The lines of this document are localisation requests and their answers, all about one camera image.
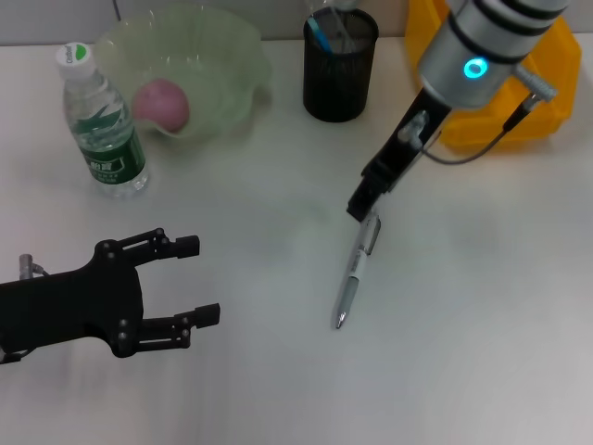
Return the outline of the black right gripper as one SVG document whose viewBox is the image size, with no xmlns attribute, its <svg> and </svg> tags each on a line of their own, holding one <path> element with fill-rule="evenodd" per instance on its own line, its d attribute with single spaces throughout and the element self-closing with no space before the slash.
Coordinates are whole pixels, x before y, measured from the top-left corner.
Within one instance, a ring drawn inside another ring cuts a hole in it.
<svg viewBox="0 0 593 445">
<path fill-rule="evenodd" d="M 394 183 L 420 154 L 409 143 L 402 142 L 398 135 L 422 112 L 425 124 L 419 139 L 425 145 L 451 112 L 451 107 L 441 103 L 424 88 L 420 90 L 395 131 L 363 169 L 361 182 L 347 203 L 347 213 L 358 223 L 367 218 L 381 196 L 391 191 Z"/>
</svg>

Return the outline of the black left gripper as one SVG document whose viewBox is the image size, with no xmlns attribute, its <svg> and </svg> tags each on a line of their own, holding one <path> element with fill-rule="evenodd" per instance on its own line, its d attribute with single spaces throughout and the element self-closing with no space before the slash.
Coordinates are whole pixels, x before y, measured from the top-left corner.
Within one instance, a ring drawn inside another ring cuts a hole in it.
<svg viewBox="0 0 593 445">
<path fill-rule="evenodd" d="M 1 285 L 1 351 L 6 355 L 96 337 L 118 358 L 141 351 L 188 349 L 191 330 L 217 325 L 218 303 L 171 317 L 143 319 L 135 267 L 198 256 L 197 235 L 170 239 L 162 228 L 95 247 L 78 270 Z"/>
</svg>

